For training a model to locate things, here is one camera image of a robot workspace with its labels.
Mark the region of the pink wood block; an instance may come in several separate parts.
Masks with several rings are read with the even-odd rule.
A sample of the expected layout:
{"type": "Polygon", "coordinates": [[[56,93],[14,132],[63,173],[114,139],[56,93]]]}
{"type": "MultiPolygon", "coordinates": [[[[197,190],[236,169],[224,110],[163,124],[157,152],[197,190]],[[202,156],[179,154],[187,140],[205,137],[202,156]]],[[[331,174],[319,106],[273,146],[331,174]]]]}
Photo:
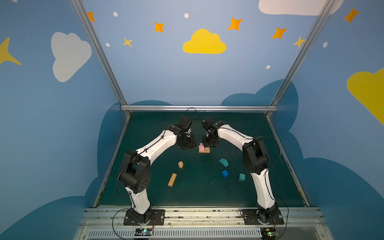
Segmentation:
{"type": "Polygon", "coordinates": [[[199,145],[199,152],[200,153],[205,152],[205,146],[202,143],[200,143],[200,145],[199,145]]]}

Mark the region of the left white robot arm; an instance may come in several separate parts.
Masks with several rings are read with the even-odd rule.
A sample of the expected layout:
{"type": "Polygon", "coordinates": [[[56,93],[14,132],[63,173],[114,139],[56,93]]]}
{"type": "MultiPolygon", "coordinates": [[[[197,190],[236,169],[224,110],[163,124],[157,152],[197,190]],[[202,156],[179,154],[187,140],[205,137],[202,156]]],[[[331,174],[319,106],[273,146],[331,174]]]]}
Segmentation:
{"type": "Polygon", "coordinates": [[[177,146],[188,150],[196,147],[191,124],[168,125],[154,140],[135,151],[128,150],[123,156],[118,175],[131,200],[128,217],[144,225],[150,221],[152,206],[147,194],[151,180],[151,165],[168,148],[177,146]]]}

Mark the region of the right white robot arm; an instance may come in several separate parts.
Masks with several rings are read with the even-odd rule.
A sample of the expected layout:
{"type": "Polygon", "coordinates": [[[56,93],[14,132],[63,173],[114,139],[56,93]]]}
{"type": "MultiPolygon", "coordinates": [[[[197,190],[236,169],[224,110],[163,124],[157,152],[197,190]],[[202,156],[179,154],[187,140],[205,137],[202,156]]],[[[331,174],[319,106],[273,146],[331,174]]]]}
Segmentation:
{"type": "Polygon", "coordinates": [[[258,222],[263,225],[283,224],[284,218],[270,183],[269,154],[264,140],[240,133],[223,121],[215,123],[211,118],[204,119],[202,126],[206,130],[203,136],[205,147],[216,148],[219,139],[223,139],[242,151],[243,166],[251,174],[257,192],[258,222]]]}

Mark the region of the teal house-shaped block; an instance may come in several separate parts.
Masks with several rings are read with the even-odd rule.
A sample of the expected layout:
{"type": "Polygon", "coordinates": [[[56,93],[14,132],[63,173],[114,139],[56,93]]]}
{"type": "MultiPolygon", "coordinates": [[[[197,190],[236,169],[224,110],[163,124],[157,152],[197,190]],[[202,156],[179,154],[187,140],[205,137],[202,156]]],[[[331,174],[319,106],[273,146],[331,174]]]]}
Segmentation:
{"type": "Polygon", "coordinates": [[[219,162],[224,166],[227,167],[229,165],[228,161],[226,159],[220,159],[219,162]]]}

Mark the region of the blue cube block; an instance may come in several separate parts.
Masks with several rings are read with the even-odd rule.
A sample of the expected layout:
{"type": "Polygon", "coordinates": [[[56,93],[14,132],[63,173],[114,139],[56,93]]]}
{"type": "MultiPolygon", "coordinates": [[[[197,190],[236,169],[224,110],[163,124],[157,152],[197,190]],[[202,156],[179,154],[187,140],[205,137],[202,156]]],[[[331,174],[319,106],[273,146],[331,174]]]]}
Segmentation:
{"type": "Polygon", "coordinates": [[[228,171],[227,171],[227,170],[223,170],[223,171],[222,171],[222,176],[223,176],[223,178],[228,177],[228,176],[229,176],[228,171]]]}

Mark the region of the long natural wood block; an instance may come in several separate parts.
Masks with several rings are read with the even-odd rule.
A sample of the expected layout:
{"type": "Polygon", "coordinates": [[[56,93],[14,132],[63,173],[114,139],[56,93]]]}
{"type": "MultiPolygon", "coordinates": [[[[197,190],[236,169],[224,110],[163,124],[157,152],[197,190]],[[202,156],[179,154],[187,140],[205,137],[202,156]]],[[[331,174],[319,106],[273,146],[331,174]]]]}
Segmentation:
{"type": "Polygon", "coordinates": [[[177,174],[172,173],[172,176],[171,176],[171,178],[170,178],[170,180],[169,180],[169,183],[168,183],[168,186],[169,186],[169,187],[172,187],[172,186],[174,185],[175,180],[176,180],[176,177],[177,177],[177,174]]]}

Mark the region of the small teal block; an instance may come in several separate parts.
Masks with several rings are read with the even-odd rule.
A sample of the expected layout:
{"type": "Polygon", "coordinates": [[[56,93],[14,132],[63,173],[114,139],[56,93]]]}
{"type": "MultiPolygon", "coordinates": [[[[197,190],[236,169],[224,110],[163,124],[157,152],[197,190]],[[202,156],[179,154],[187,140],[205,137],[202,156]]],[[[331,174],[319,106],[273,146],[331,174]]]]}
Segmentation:
{"type": "Polygon", "coordinates": [[[246,175],[245,174],[239,174],[239,181],[245,181],[246,175]]]}

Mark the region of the left controller board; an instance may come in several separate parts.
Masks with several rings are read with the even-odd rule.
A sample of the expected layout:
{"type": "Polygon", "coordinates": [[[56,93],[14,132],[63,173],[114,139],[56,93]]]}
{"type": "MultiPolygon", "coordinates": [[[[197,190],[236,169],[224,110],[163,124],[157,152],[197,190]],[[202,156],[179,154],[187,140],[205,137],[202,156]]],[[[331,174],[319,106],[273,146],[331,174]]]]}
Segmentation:
{"type": "Polygon", "coordinates": [[[154,230],[152,228],[146,228],[146,229],[135,229],[135,237],[151,237],[154,233],[154,230]]]}

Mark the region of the controller board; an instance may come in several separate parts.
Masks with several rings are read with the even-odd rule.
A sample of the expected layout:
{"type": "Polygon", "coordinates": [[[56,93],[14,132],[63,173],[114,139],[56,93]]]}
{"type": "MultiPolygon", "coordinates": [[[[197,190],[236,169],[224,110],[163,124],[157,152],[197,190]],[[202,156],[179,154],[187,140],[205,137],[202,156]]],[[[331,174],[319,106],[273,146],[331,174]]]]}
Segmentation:
{"type": "Polygon", "coordinates": [[[261,240],[275,240],[278,236],[276,229],[271,228],[261,228],[261,240]]]}
{"type": "Polygon", "coordinates": [[[152,228],[146,228],[146,229],[135,229],[135,237],[151,237],[154,233],[154,230],[152,228]]]}

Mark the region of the right controller board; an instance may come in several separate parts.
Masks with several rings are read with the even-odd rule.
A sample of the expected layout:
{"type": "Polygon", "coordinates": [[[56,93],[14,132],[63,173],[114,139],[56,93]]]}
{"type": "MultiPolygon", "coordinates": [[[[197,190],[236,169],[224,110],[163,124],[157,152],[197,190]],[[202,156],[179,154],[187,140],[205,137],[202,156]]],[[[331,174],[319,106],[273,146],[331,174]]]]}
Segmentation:
{"type": "Polygon", "coordinates": [[[271,228],[261,228],[261,240],[275,240],[278,236],[276,229],[271,228]]]}

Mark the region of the back aluminium frame rail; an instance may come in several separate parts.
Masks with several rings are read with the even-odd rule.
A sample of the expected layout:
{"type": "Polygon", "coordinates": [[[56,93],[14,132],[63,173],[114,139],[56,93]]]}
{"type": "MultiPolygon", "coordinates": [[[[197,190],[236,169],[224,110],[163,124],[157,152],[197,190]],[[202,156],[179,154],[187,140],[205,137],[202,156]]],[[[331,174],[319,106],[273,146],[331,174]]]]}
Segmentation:
{"type": "Polygon", "coordinates": [[[276,112],[276,106],[160,106],[160,105],[122,105],[123,111],[150,112],[276,112]]]}

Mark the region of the left aluminium frame post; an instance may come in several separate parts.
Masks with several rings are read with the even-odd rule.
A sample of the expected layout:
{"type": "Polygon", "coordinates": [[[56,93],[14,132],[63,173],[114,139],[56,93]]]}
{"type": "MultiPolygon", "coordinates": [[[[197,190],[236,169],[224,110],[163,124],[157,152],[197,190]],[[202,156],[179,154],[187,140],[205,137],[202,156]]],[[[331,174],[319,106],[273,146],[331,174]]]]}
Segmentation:
{"type": "Polygon", "coordinates": [[[96,31],[93,27],[92,21],[89,19],[88,13],[86,11],[83,1],[80,0],[71,0],[71,3],[74,6],[74,9],[91,41],[91,44],[101,62],[101,65],[107,75],[108,80],[111,83],[111,86],[121,104],[121,107],[127,104],[127,101],[124,97],[122,89],[118,83],[118,80],[112,70],[112,67],[107,59],[105,51],[101,45],[101,42],[96,34],[96,31]]]}

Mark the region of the aluminium frame post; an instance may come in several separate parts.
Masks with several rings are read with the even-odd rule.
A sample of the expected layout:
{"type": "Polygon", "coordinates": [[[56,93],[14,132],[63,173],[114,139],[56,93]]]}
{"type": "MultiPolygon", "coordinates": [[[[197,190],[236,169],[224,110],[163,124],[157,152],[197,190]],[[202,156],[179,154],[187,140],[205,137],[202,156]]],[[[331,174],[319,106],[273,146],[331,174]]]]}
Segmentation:
{"type": "Polygon", "coordinates": [[[323,8],[321,9],[318,17],[316,18],[312,28],[310,29],[306,41],[300,48],[295,60],[293,61],[293,64],[291,65],[286,77],[283,79],[280,87],[278,88],[274,98],[272,99],[270,103],[270,107],[274,110],[278,109],[278,104],[280,100],[282,99],[284,93],[288,89],[290,83],[292,82],[294,76],[296,75],[297,71],[299,70],[301,64],[304,62],[305,57],[309,53],[313,43],[317,39],[318,35],[320,34],[322,28],[324,27],[325,23],[327,22],[329,16],[331,15],[331,11],[333,6],[335,5],[335,0],[327,0],[325,1],[325,4],[323,8]]]}
{"type": "Polygon", "coordinates": [[[74,9],[91,41],[91,44],[101,62],[101,65],[107,75],[108,80],[111,83],[111,86],[121,104],[121,107],[127,104],[127,101],[124,97],[122,89],[118,83],[118,80],[112,70],[112,67],[107,59],[105,51],[101,45],[101,42],[96,34],[96,31],[93,27],[92,21],[89,19],[88,13],[86,11],[83,1],[80,0],[71,0],[71,3],[74,6],[74,9]]]}

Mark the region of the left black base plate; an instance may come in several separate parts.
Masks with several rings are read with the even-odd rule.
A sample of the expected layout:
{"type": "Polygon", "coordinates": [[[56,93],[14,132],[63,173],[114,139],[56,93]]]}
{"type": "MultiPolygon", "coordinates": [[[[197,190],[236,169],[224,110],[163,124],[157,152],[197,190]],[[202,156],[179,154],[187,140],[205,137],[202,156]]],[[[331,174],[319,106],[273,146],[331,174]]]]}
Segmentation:
{"type": "Polygon", "coordinates": [[[165,220],[165,210],[148,209],[144,214],[139,214],[130,209],[126,212],[124,226],[163,226],[165,220]]]}

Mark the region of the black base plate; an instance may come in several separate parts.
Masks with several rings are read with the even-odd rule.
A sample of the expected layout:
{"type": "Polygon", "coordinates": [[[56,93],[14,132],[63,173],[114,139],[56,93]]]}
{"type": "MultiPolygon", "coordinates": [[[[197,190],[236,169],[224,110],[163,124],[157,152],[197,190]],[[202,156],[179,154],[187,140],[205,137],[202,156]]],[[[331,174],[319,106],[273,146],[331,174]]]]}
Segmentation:
{"type": "Polygon", "coordinates": [[[139,214],[130,209],[126,212],[124,226],[163,226],[165,220],[165,210],[148,209],[144,214],[139,214]]]}
{"type": "Polygon", "coordinates": [[[241,215],[245,225],[284,225],[285,221],[280,210],[264,211],[257,209],[242,209],[241,215]]]}

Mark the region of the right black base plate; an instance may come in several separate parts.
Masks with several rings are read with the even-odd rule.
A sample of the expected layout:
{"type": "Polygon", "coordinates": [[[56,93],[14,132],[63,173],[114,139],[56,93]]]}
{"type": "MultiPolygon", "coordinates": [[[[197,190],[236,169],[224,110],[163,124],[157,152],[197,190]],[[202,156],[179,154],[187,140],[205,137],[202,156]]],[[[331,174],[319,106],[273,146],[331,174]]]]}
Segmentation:
{"type": "Polygon", "coordinates": [[[284,225],[285,221],[280,210],[264,211],[257,209],[242,209],[241,215],[245,225],[284,225]]]}

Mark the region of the front aluminium rail bed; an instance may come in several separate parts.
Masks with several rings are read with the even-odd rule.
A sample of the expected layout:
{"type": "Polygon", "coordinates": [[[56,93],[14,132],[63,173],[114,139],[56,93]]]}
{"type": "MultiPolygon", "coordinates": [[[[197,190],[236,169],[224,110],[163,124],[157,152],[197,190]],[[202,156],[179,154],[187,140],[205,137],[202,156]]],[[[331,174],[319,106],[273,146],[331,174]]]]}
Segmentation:
{"type": "Polygon", "coordinates": [[[245,225],[235,207],[160,207],[163,226],[124,226],[127,208],[86,209],[76,240],[261,240],[261,228],[276,229],[276,240],[332,240],[319,208],[281,208],[284,225],[245,225]],[[135,237],[135,229],[152,228],[151,237],[135,237]]]}

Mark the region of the right aluminium frame post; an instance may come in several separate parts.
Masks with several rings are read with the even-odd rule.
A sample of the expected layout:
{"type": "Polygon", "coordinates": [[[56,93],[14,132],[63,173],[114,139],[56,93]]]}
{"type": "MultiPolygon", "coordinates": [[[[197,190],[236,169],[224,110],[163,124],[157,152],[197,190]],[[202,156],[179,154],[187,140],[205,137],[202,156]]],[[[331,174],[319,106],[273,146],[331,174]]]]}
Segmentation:
{"type": "Polygon", "coordinates": [[[274,98],[272,99],[270,103],[270,107],[274,110],[278,109],[278,104],[280,100],[282,99],[284,93],[288,89],[290,83],[292,82],[294,76],[296,75],[297,71],[299,70],[301,64],[304,62],[305,57],[309,53],[313,43],[317,39],[318,35],[320,34],[322,28],[324,27],[325,23],[327,22],[329,16],[331,15],[331,11],[333,6],[335,5],[335,0],[327,0],[325,1],[325,4],[323,8],[321,9],[318,17],[316,18],[312,28],[310,29],[306,41],[300,48],[295,60],[293,61],[293,64],[291,65],[286,77],[283,79],[280,87],[278,88],[274,98]]]}

